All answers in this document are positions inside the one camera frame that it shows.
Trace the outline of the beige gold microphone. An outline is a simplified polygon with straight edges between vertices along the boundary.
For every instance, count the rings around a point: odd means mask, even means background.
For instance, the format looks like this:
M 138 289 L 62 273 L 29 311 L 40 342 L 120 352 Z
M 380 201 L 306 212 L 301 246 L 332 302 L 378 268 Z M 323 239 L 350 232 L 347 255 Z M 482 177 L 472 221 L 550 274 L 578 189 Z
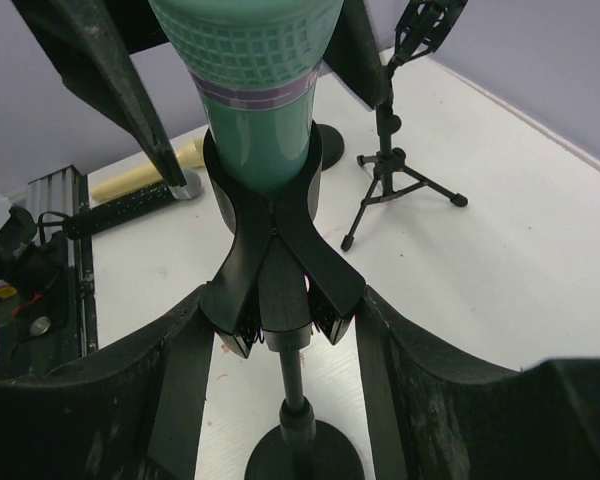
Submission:
M 203 139 L 195 138 L 176 151 L 176 159 L 184 173 L 205 166 Z M 97 204 L 103 204 L 136 192 L 162 180 L 151 162 L 135 167 L 90 188 L 90 196 Z

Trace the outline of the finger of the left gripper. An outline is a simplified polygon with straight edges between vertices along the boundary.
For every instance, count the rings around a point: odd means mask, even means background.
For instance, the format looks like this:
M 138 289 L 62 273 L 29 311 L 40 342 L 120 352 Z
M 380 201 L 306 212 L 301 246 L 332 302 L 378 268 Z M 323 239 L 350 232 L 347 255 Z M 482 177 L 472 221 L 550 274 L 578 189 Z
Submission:
M 363 0 L 343 2 L 323 60 L 366 107 L 375 109 L 384 101 L 384 66 Z
M 185 178 L 131 55 L 167 42 L 147 1 L 15 1 L 80 100 L 129 133 L 171 188 Z

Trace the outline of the black round-base stand front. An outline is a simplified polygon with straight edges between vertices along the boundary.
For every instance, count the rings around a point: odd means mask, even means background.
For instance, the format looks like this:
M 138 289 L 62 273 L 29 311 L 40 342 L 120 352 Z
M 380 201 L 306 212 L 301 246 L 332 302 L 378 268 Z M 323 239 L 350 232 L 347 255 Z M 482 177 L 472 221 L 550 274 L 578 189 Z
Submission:
M 326 171 L 336 165 L 343 157 L 345 143 L 342 134 L 328 124 L 317 125 L 322 140 L 322 170 Z

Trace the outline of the teal green microphone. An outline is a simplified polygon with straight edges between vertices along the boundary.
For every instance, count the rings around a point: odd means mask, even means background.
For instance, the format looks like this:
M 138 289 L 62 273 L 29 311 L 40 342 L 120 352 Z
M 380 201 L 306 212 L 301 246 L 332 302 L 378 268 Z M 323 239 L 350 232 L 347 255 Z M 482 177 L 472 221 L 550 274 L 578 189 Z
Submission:
M 303 167 L 340 1 L 153 1 L 201 97 L 225 171 L 274 195 Z

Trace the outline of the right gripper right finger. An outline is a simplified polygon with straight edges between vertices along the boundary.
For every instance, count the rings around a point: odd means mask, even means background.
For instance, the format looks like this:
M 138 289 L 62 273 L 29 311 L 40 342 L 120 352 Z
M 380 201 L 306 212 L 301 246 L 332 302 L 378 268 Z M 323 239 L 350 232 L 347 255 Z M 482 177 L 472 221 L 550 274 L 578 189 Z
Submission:
M 379 479 L 600 479 L 600 358 L 513 371 L 367 289 L 356 339 Z

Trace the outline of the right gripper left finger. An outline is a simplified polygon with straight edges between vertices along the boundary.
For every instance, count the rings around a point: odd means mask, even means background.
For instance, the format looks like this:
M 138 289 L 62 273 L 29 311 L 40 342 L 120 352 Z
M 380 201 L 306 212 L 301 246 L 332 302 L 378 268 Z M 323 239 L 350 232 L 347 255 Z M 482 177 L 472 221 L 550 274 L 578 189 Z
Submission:
M 44 376 L 0 381 L 0 479 L 192 479 L 214 330 L 200 286 Z

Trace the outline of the black round-base stand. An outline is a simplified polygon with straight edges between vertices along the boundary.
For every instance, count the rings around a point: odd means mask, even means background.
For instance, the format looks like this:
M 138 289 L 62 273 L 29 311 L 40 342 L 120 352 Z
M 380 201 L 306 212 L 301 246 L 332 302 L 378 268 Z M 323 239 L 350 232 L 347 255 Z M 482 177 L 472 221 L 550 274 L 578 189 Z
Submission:
M 322 140 L 322 170 L 326 171 L 336 165 L 343 157 L 345 143 L 342 134 L 328 124 L 317 125 Z
M 279 424 L 256 445 L 248 479 L 361 479 L 352 442 L 316 419 L 303 389 L 300 352 L 318 330 L 337 344 L 359 306 L 365 281 L 314 226 L 322 138 L 311 127 L 300 172 L 271 199 L 243 186 L 222 166 L 211 134 L 203 154 L 213 190 L 233 234 L 229 253 L 201 302 L 204 316 L 238 356 L 266 343 L 278 354 L 284 386 Z

